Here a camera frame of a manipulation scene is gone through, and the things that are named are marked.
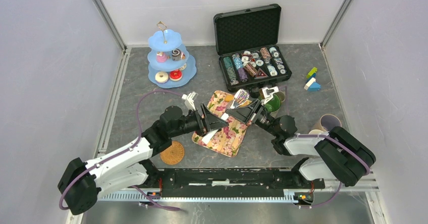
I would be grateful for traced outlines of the square yellow biscuit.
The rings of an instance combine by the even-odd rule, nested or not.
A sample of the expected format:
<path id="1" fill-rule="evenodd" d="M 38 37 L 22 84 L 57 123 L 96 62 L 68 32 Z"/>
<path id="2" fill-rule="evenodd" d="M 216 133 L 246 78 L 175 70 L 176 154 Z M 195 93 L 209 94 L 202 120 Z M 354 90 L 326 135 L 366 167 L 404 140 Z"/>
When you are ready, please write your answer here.
<path id="1" fill-rule="evenodd" d="M 234 100 L 234 96 L 233 95 L 227 95 L 224 99 L 225 102 L 232 102 Z"/>

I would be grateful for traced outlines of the red glazed donut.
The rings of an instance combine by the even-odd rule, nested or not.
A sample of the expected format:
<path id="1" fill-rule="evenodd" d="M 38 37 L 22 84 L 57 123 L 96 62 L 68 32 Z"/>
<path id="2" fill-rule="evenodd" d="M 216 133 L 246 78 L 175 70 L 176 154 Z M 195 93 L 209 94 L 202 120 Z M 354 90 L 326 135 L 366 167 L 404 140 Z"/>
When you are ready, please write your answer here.
<path id="1" fill-rule="evenodd" d="M 172 81 L 179 81 L 183 77 L 183 73 L 181 70 L 174 70 L 169 73 L 169 78 Z"/>

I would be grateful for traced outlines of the chocolate sprinkled donut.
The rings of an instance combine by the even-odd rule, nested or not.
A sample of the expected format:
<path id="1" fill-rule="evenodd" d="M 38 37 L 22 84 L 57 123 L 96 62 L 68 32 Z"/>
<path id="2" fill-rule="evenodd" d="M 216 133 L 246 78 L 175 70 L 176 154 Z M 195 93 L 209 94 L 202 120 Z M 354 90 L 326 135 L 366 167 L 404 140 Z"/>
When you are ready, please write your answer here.
<path id="1" fill-rule="evenodd" d="M 186 69 L 186 67 L 187 67 L 187 64 L 185 63 L 182 67 L 180 67 L 180 68 L 179 68 L 179 70 L 180 70 L 180 71 L 183 71 L 183 70 L 185 70 L 185 69 Z"/>

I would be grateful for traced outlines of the white glazed donut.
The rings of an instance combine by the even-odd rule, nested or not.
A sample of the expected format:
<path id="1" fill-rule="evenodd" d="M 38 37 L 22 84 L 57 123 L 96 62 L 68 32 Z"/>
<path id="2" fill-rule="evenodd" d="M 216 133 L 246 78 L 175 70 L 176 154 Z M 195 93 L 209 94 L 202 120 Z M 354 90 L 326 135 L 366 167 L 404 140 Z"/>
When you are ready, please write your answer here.
<path id="1" fill-rule="evenodd" d="M 159 71 L 155 74 L 155 81 L 159 84 L 164 84 L 169 80 L 169 74 L 167 72 Z"/>

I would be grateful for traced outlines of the chocolate swirl cake roll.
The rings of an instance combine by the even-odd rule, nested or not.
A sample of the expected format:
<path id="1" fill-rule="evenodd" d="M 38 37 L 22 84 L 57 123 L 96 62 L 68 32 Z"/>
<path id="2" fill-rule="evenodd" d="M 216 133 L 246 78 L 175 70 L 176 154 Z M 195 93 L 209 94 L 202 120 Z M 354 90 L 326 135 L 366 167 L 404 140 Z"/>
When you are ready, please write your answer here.
<path id="1" fill-rule="evenodd" d="M 171 51 L 171 59 L 175 62 L 180 61 L 180 60 L 184 60 L 185 54 L 178 48 L 174 49 Z"/>

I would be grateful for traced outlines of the pink cupcake with topping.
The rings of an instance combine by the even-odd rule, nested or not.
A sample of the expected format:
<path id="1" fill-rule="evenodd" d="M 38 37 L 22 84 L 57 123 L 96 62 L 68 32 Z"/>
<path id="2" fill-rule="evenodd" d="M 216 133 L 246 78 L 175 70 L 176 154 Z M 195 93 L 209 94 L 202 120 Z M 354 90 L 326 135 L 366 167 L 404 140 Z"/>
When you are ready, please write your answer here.
<path id="1" fill-rule="evenodd" d="M 166 52 L 158 51 L 156 53 L 156 61 L 158 63 L 164 63 L 169 59 L 169 55 Z"/>

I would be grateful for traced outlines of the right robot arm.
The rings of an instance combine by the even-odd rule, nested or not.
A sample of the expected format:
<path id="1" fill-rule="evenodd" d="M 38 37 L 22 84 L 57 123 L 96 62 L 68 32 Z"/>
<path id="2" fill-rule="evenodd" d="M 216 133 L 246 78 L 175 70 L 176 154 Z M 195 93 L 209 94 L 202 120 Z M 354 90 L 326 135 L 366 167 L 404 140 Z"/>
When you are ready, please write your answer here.
<path id="1" fill-rule="evenodd" d="M 306 155 L 293 167 L 292 183 L 298 188 L 306 187 L 316 179 L 335 178 L 346 187 L 370 173 L 376 162 L 374 153 L 340 126 L 319 134 L 299 134 L 295 119 L 289 115 L 274 118 L 266 107 L 278 87 L 261 89 L 261 99 L 247 106 L 232 103 L 226 114 L 241 123 L 259 128 L 271 134 L 274 150 L 280 155 Z"/>

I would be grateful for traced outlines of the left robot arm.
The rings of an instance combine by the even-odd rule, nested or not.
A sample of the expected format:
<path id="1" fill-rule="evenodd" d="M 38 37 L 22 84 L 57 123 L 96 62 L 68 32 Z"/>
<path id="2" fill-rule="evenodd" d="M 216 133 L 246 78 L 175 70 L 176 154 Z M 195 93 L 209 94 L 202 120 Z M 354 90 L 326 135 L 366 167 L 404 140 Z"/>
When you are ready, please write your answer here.
<path id="1" fill-rule="evenodd" d="M 58 183 L 59 208 L 79 215 L 111 192 L 141 184 L 153 187 L 158 183 L 158 173 L 150 158 L 169 148 L 172 138 L 192 132 L 204 136 L 226 126 L 228 122 L 212 114 L 204 104 L 200 110 L 190 108 L 187 115 L 171 105 L 127 145 L 99 158 L 71 160 Z"/>

